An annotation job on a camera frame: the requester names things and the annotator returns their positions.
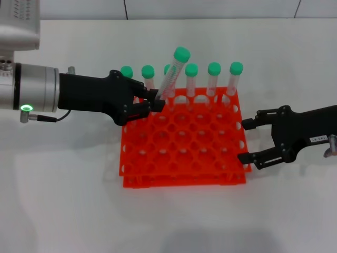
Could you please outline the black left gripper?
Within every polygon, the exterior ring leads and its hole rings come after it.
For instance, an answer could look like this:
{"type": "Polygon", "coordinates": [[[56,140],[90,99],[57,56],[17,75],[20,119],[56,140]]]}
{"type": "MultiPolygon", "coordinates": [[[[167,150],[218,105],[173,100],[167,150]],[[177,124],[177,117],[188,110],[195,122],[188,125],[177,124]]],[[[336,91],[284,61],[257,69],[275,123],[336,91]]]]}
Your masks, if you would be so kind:
{"type": "Polygon", "coordinates": [[[116,70],[104,78],[61,73],[58,108],[104,113],[116,125],[126,125],[163,111],[165,101],[155,99],[157,92],[116,70]],[[144,100],[136,103],[135,97],[144,100]]]}

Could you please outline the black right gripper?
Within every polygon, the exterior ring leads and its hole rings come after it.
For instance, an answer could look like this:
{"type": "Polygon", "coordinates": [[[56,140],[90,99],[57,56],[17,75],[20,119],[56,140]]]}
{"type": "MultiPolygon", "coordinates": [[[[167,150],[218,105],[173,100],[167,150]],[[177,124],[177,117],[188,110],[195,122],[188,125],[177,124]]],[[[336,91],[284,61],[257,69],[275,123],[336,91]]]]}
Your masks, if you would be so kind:
{"type": "Polygon", "coordinates": [[[271,126],[276,148],[240,153],[242,164],[254,164],[261,170],[283,162],[293,162],[298,153],[309,146],[328,143],[329,155],[336,155],[336,106],[297,113],[290,106],[258,110],[255,118],[242,120],[244,130],[271,126]]]}

